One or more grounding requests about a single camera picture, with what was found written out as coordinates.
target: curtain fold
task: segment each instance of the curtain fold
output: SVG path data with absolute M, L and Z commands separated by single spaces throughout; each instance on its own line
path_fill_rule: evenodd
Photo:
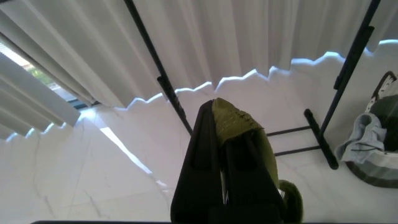
M 370 0 L 134 0 L 175 88 L 214 85 L 223 77 L 327 51 L 346 57 Z M 381 1 L 368 49 L 397 39 L 398 1 Z
M 84 102 L 125 108 L 160 92 L 159 73 L 123 1 L 6 2 L 0 32 L 12 50 Z
M 79 111 L 3 54 L 0 68 L 0 139 L 76 123 Z

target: white tile floor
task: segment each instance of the white tile floor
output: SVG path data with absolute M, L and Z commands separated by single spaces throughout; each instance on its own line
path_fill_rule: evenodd
M 364 55 L 326 131 L 331 147 L 343 141 L 382 75 L 398 72 L 398 55 L 380 46 Z M 294 63 L 268 78 L 254 74 L 178 93 L 193 126 L 200 105 L 222 97 L 250 113 L 267 132 L 304 126 L 305 108 L 319 122 L 334 95 L 342 66 L 329 57 Z M 174 188 L 189 135 L 170 103 L 160 97 L 128 110 L 99 106 L 72 128 L 53 126 L 0 142 L 0 223 L 36 220 L 169 220 Z M 274 136 L 275 152 L 316 145 L 310 131 Z M 331 170 L 322 152 L 277 158 L 279 177 L 303 195 L 306 222 L 396 222 L 398 190 L 373 187 L 344 164 Z

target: outdoor greenery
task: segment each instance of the outdoor greenery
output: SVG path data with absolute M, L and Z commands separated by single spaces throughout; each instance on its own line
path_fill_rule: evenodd
M 51 78 L 46 76 L 46 74 L 44 74 L 42 71 L 40 71 L 39 69 L 37 69 L 35 67 L 32 67 L 32 68 L 28 69 L 27 71 L 45 85 L 48 85 L 48 84 L 51 84 L 54 82 Z

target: black metal bar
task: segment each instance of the black metal bar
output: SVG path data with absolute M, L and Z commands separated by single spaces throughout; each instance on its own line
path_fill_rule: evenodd
M 159 82 L 160 86 L 162 87 L 164 93 L 166 94 L 166 97 L 170 100 L 170 103 L 172 104 L 175 112 L 177 112 L 178 117 L 181 119 L 181 122 L 184 124 L 188 133 L 192 134 L 192 128 L 188 123 L 187 117 L 185 116 L 185 112 L 184 112 L 183 108 L 181 107 L 180 101 L 178 100 L 178 98 L 174 92 L 174 88 L 166 74 L 166 71 L 162 65 L 162 62 L 160 61 L 159 56 L 157 55 L 155 47 L 152 44 L 152 41 L 150 40 L 149 34 L 145 28 L 144 23 L 141 20 L 141 17 L 139 16 L 136 6 L 134 5 L 132 0 L 124 0 L 124 3 L 126 4 L 127 8 L 129 9 L 130 15 L 134 19 L 134 22 L 136 23 L 136 26 L 137 26 L 142 38 L 144 39 L 146 46 L 148 48 L 150 56 L 152 56 L 152 59 L 154 60 L 156 67 L 160 73 L 160 77 L 157 78 L 157 81 Z
M 344 61 L 343 67 L 341 68 L 340 74 L 336 79 L 334 89 L 336 89 L 337 92 L 333 101 L 331 102 L 328 113 L 326 114 L 326 117 L 323 120 L 319 132 L 319 135 L 321 137 L 323 137 L 323 134 L 325 133 L 325 130 L 331 120 L 331 117 L 333 116 L 333 113 L 336 110 L 337 104 L 340 101 L 341 96 L 343 95 L 344 90 L 348 84 L 348 81 L 354 72 L 355 66 L 358 63 L 359 59 L 361 58 L 361 55 L 366 47 L 366 44 L 368 43 L 369 38 L 372 35 L 374 27 L 369 26 L 369 24 L 372 20 L 374 13 L 376 12 L 379 3 L 380 0 L 371 1 L 368 7 L 368 11 L 365 14 L 362 24 L 359 27 L 359 30 L 355 36 L 354 42 L 348 52 L 347 58 Z
M 275 136 L 275 135 L 279 135 L 279 134 L 286 134 L 286 133 L 292 133 L 295 131 L 303 131 L 303 130 L 307 130 L 307 129 L 311 129 L 310 126 L 304 126 L 304 127 L 299 127 L 299 128 L 292 128 L 292 129 L 287 129 L 287 130 L 283 130 L 283 131 L 276 131 L 273 133 L 268 133 L 267 137 L 271 137 L 271 136 Z
M 320 148 L 321 148 L 320 146 L 311 146 L 311 147 L 305 147 L 305 148 L 301 148 L 301 149 L 294 149 L 294 150 L 285 151 L 285 152 L 277 152 L 274 155 L 275 156 L 283 156 L 283 155 L 289 155 L 289 154 L 293 154 L 293 153 L 297 153 L 297 152 L 311 151 L 311 150 L 320 149 Z
M 323 155 L 328 161 L 330 168 L 337 169 L 338 168 L 337 159 L 335 155 L 332 153 L 329 144 L 326 142 L 326 139 L 323 137 L 323 135 L 320 134 L 319 125 L 315 121 L 310 109 L 306 109 L 304 111 L 304 116 L 306 117 L 309 125 L 311 126 L 312 132 L 315 135 L 315 138 L 317 139 L 318 144 L 323 152 Z

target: black metal pole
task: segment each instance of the black metal pole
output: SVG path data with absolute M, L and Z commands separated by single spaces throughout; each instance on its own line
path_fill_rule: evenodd
M 134 22 L 136 23 L 136 26 L 144 39 L 144 42 L 148 48 L 148 51 L 150 55 L 152 56 L 156 67 L 160 73 L 160 77 L 157 78 L 157 81 L 159 82 L 160 86 L 162 87 L 164 93 L 166 94 L 167 98 L 170 100 L 175 112 L 177 112 L 178 117 L 180 117 L 181 122 L 184 124 L 185 128 L 187 129 L 189 134 L 192 134 L 192 128 L 188 123 L 187 117 L 185 116 L 185 112 L 183 108 L 181 107 L 180 101 L 178 100 L 174 88 L 166 74 L 166 71 L 164 70 L 164 67 L 162 65 L 162 62 L 160 61 L 159 56 L 157 55 L 156 49 L 154 45 L 152 44 L 152 41 L 150 40 L 149 34 L 144 26 L 144 23 L 141 20 L 141 17 L 139 16 L 139 13 L 136 9 L 136 6 L 134 5 L 132 0 L 124 0 L 124 3 L 126 4 L 127 8 L 129 9 L 129 12 L 134 19 Z
M 364 51 L 366 44 L 369 41 L 370 36 L 374 30 L 374 27 L 369 26 L 374 13 L 380 3 L 380 0 L 372 0 L 368 11 L 365 14 L 365 17 L 362 21 L 361 26 L 359 27 L 358 32 L 356 33 L 354 42 L 348 52 L 347 58 L 344 61 L 343 68 L 341 68 L 340 74 L 338 75 L 334 89 L 337 90 L 336 95 L 331 102 L 328 113 L 326 114 L 325 119 L 323 120 L 322 126 L 320 128 L 319 135 L 323 136 L 325 130 L 333 116 L 333 113 L 336 110 L 337 104 L 341 99 L 341 96 L 344 93 L 344 90 L 348 84 L 351 75 L 354 72 L 355 66 L 361 58 L 362 52 Z

